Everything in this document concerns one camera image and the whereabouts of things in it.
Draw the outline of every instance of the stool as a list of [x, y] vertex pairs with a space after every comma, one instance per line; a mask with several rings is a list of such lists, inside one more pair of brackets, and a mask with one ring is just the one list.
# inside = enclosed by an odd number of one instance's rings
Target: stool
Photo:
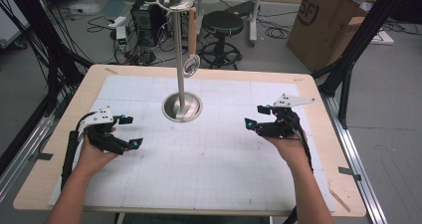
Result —
[[226, 43], [226, 37], [242, 32], [242, 19], [230, 12], [215, 11], [204, 16], [202, 27], [209, 33], [207, 36], [212, 34], [218, 39], [217, 42], [210, 43], [201, 49], [199, 56], [202, 60], [210, 64], [210, 69], [232, 65], [237, 71], [236, 62], [242, 60], [242, 55], [235, 46]]

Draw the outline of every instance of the hand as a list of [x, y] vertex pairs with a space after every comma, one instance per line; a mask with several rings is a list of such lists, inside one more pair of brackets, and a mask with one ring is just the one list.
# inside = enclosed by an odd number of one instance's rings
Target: hand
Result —
[[93, 146], [90, 143], [88, 136], [85, 135], [84, 143], [81, 147], [80, 158], [74, 173], [91, 178], [116, 157], [118, 157], [118, 155], [113, 152], [102, 152], [97, 147]]
[[304, 145], [297, 134], [293, 134], [292, 136], [285, 138], [264, 137], [264, 139], [272, 143], [277, 148], [280, 155], [290, 168], [296, 165], [308, 165], [308, 158], [305, 153]]

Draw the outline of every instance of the cardboard box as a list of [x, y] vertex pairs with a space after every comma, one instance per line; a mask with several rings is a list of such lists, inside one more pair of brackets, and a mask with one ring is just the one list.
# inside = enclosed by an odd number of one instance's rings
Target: cardboard box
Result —
[[302, 0], [288, 47], [320, 70], [339, 58], [366, 14], [353, 0]]

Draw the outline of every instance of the forearm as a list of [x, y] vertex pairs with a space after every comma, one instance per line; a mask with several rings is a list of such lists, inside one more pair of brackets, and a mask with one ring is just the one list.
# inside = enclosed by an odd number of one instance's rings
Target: forearm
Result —
[[72, 173], [46, 223], [81, 223], [85, 193], [91, 178]]
[[299, 223], [334, 223], [308, 164], [291, 166], [291, 171], [295, 182]]

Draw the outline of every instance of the metal rod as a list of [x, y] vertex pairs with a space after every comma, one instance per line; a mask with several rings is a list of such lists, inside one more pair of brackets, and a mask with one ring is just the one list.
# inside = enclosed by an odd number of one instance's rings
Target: metal rod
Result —
[[174, 43], [176, 48], [177, 65], [177, 85], [179, 87], [180, 112], [185, 108], [184, 84], [183, 84], [183, 64], [182, 64], [182, 39], [180, 31], [180, 13], [173, 13]]

